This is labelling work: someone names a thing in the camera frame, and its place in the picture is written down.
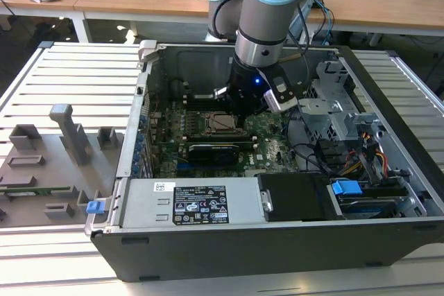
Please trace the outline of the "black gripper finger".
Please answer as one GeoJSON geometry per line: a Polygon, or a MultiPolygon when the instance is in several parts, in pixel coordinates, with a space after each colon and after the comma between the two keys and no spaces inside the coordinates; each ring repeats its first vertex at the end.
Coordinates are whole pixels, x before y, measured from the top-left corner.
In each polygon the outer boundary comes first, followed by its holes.
{"type": "Polygon", "coordinates": [[[234,117],[236,124],[243,123],[243,114],[241,111],[241,104],[235,97],[229,95],[228,87],[223,87],[214,90],[214,100],[217,106],[234,117]]]}

